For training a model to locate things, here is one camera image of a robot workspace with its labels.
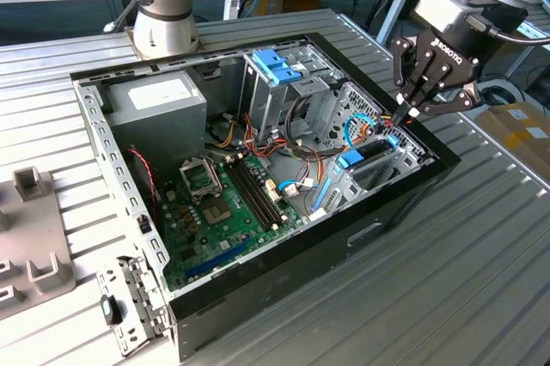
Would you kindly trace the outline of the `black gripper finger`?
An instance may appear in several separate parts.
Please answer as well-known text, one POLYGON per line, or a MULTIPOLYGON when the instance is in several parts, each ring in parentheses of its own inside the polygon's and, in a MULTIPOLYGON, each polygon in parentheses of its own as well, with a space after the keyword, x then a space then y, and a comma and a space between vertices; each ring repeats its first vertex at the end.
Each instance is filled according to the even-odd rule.
POLYGON ((409 118, 416 118, 433 99, 438 74, 428 70, 436 66, 436 51, 418 48, 417 37, 399 37, 391 47, 393 57, 393 81, 399 89, 395 97, 396 108, 392 123, 401 125, 409 118))
POLYGON ((444 101, 438 89, 430 92, 421 90, 410 100, 410 105, 420 113, 431 116, 469 111, 482 104, 476 82, 453 88, 452 91, 456 91, 453 99, 444 101))

